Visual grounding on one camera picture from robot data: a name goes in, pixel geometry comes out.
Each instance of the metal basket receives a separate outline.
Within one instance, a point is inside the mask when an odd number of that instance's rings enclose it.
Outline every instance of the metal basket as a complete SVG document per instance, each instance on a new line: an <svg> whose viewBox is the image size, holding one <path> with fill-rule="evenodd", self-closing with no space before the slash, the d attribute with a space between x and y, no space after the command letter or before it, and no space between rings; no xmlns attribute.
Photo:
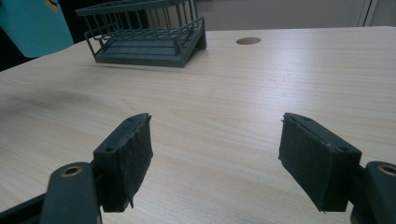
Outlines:
<svg viewBox="0 0 396 224"><path fill-rule="evenodd" d="M89 27L85 38L97 63L184 67L194 49L206 49L194 0L117 1L76 13Z"/></svg>

